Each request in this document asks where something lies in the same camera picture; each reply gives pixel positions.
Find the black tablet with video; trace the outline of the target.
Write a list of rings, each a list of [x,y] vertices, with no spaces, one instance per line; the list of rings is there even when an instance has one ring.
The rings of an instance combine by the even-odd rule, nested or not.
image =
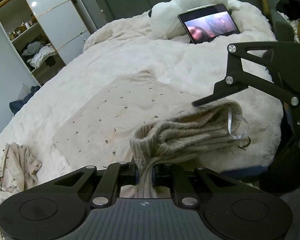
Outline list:
[[[194,8],[178,15],[178,19],[193,44],[211,42],[219,36],[240,33],[229,10],[223,4]]]

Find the blue clothes pile on floor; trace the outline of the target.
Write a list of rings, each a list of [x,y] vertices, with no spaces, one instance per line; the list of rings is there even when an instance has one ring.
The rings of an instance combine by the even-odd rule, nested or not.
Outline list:
[[[34,94],[38,90],[40,90],[40,88],[41,88],[40,86],[29,87],[23,83],[21,85],[17,100],[9,103],[9,108],[10,108],[11,112],[13,113],[13,115],[16,115],[21,110],[23,105],[25,105],[30,100],[30,98],[32,98],[34,96]]]

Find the white wardrobe with shelves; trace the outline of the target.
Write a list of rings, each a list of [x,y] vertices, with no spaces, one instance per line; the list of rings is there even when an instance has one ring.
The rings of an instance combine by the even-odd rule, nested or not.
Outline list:
[[[40,85],[78,57],[90,35],[75,7],[75,0],[3,0],[0,2],[0,24],[13,51]],[[35,41],[51,43],[57,51],[37,69],[21,58],[25,47]]]

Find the beige knit sweater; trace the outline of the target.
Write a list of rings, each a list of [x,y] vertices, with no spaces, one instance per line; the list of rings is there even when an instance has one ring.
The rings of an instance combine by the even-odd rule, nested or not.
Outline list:
[[[119,76],[55,133],[52,149],[74,169],[135,161],[138,185],[125,187],[123,194],[166,197],[165,187],[153,186],[154,165],[184,163],[241,141],[227,128],[229,106],[243,116],[238,102],[222,99],[193,107],[195,99],[146,70]]]

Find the white plush toy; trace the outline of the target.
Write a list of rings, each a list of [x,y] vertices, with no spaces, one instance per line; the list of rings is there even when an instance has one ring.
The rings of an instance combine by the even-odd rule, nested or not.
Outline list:
[[[184,35],[185,30],[178,20],[178,15],[211,4],[223,4],[227,7],[228,0],[171,0],[157,3],[152,7],[150,17],[154,38],[167,40]]]

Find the clear ribbon loop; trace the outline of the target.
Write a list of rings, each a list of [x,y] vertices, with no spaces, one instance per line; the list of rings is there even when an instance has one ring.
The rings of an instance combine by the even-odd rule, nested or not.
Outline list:
[[[248,131],[249,131],[249,124],[247,120],[239,115],[236,114],[232,107],[228,107],[228,133],[230,137],[234,140],[243,139]]]

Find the cream patterned garment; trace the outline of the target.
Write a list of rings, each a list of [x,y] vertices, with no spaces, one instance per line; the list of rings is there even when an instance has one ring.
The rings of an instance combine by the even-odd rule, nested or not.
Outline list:
[[[28,146],[6,144],[0,164],[0,191],[14,193],[36,186],[41,166]]]

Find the clothes pile on shelf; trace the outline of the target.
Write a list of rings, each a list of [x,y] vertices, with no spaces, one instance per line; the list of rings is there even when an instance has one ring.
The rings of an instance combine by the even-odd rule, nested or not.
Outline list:
[[[21,58],[27,65],[37,69],[48,57],[56,54],[57,51],[51,43],[35,41],[25,47],[21,52]]]

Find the white fluffy bed blanket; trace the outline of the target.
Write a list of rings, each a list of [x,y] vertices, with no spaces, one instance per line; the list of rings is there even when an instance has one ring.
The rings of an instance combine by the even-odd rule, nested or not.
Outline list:
[[[147,14],[107,23],[91,35],[81,55],[38,90],[0,134],[6,144],[26,145],[41,162],[38,184],[76,170],[52,149],[55,133],[94,95],[117,77],[149,71],[155,79],[196,99],[209,95],[225,76],[227,45],[273,41],[268,20],[245,2],[232,1],[239,34],[191,44],[187,36],[154,38]]]

